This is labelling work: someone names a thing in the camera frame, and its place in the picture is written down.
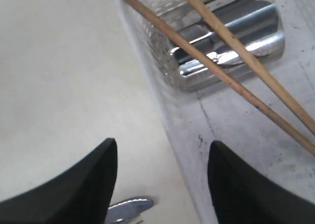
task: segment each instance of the white surface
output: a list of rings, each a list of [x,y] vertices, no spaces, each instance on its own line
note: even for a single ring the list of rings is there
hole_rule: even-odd
[[[275,1],[283,19],[286,49],[282,59],[269,65],[270,71],[315,118],[315,40],[314,31],[308,23],[312,17],[303,19],[294,0]],[[271,180],[315,202],[314,157],[222,84],[193,94],[183,94],[168,86],[162,74],[157,71],[165,56],[154,48],[154,42],[151,45],[144,43],[151,41],[145,30],[149,29],[153,33],[154,30],[150,29],[150,25],[145,26],[141,19],[135,18],[125,5],[121,4],[121,10],[203,224],[218,223],[211,204],[206,174],[209,146],[213,140],[222,140]],[[243,79],[242,83],[315,143],[314,137],[261,80],[252,77]]]
[[[0,200],[117,139],[113,201],[145,223],[198,223],[114,0],[0,0]]]

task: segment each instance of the wooden chopstick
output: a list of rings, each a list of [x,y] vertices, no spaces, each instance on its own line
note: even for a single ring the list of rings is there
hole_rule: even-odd
[[[297,118],[315,135],[315,121],[259,60],[225,27],[201,0],[187,0],[208,25],[236,52],[259,78],[279,97]]]
[[[181,37],[174,29],[154,14],[150,9],[138,0],[124,0],[133,9],[139,12],[144,18],[150,21],[156,28],[166,34],[180,48],[184,49],[191,57],[199,60],[212,73],[217,75],[223,82],[227,83],[232,89],[240,94],[245,100],[251,103],[260,112],[266,115],[271,121],[277,124],[282,130],[289,134],[294,140],[315,156],[315,146],[302,134],[300,134],[293,126],[280,117],[276,112],[269,108],[264,102],[253,95],[248,89],[237,82],[232,76],[226,74],[219,66],[210,60],[203,53],[198,51],[194,46],[190,45],[183,37]]]

